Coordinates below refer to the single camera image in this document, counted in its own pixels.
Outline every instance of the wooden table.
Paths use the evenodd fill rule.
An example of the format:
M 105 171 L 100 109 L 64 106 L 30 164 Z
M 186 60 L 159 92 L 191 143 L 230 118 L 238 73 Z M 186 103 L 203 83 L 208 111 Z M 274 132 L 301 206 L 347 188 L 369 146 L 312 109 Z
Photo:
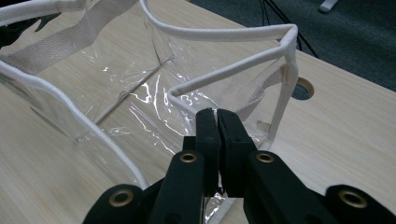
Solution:
M 157 17 L 174 25 L 241 27 L 182 0 L 149 1 Z M 309 188 L 323 194 L 331 185 L 355 186 L 396 213 L 396 93 L 302 52 L 297 63 L 315 93 L 306 101 L 290 100 L 271 150 Z M 4 86 L 0 95 L 1 222 L 81 222 L 113 185 L 111 178 L 98 171 L 90 153 L 53 131 L 21 98 Z M 124 121 L 112 117 L 101 127 Z M 172 153 L 161 153 L 150 155 L 150 162 L 140 160 L 144 170 L 156 170 L 145 173 L 150 182 L 166 172 Z M 247 222 L 241 204 L 236 201 L 223 223 Z

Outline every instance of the transparent pvc bag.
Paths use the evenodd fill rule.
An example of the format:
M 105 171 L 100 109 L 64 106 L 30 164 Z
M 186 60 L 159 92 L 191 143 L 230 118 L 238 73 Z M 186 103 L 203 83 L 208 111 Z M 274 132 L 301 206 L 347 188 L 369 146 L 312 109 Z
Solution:
M 62 14 L 44 27 L 38 21 L 0 49 L 2 84 L 29 104 L 45 129 L 35 133 L 43 146 L 37 157 L 49 146 L 69 150 L 55 150 L 64 165 L 43 159 L 55 173 L 36 175 L 42 190 L 22 194 L 30 203 L 13 203 L 31 223 L 82 222 L 106 188 L 129 183 L 144 189 L 163 178 L 183 136 L 195 135 L 194 114 L 201 109 L 236 112 L 257 148 L 269 149 L 275 138 L 297 80 L 294 25 L 181 28 L 177 20 L 157 20 L 146 1 L 136 2 L 75 1 L 42 10 L 35 16 Z M 14 18 L 0 16 L 2 22 L 28 19 Z M 268 48 L 267 40 L 278 44 Z M 68 178 L 60 181 L 58 173 Z M 209 200 L 206 223 L 218 223 L 231 203 L 226 195 Z M 48 204 L 57 208 L 52 214 L 42 212 Z M 31 216 L 31 206 L 39 215 Z

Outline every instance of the gray carpet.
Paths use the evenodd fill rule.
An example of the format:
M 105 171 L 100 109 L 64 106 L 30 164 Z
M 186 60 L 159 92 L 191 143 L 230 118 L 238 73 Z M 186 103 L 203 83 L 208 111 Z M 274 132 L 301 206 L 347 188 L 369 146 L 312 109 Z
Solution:
M 396 91 L 396 1 L 340 0 L 329 14 L 323 0 L 273 0 L 299 27 L 319 58 Z M 191 0 L 246 27 L 268 25 L 260 0 Z M 283 21 L 266 4 L 270 24 Z M 312 55 L 305 44 L 303 52 Z

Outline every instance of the clear plastic bag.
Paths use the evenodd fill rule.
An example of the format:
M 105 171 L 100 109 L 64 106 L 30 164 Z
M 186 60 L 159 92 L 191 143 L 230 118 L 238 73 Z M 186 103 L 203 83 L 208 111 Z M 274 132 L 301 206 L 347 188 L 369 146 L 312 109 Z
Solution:
M 41 135 L 47 139 L 41 153 L 62 139 L 73 151 L 65 155 L 69 163 L 78 157 L 90 165 L 84 170 L 90 178 L 81 184 L 88 187 L 78 187 L 79 194 L 93 191 L 89 200 L 67 198 L 70 189 L 62 198 L 43 191 L 40 200 L 65 209 L 55 219 L 36 216 L 32 223 L 81 222 L 83 213 L 74 206 L 88 212 L 105 188 L 130 183 L 144 189 L 163 178 L 183 136 L 195 135 L 194 113 L 201 109 L 235 111 L 257 148 L 268 149 L 274 140 L 297 80 L 296 27 L 192 29 L 156 16 L 144 0 L 89 1 L 82 10 L 63 10 L 39 32 L 33 25 L 0 49 L 4 86 L 49 124 L 46 131 L 59 131 Z M 274 48 L 262 43 L 274 39 Z M 79 179 L 80 169 L 70 174 Z M 71 184 L 75 175 L 64 182 Z M 48 178 L 37 181 L 46 186 Z M 219 222 L 230 205 L 221 208 L 224 201 L 219 195 L 208 201 L 207 223 Z M 16 206 L 29 217 L 27 206 Z

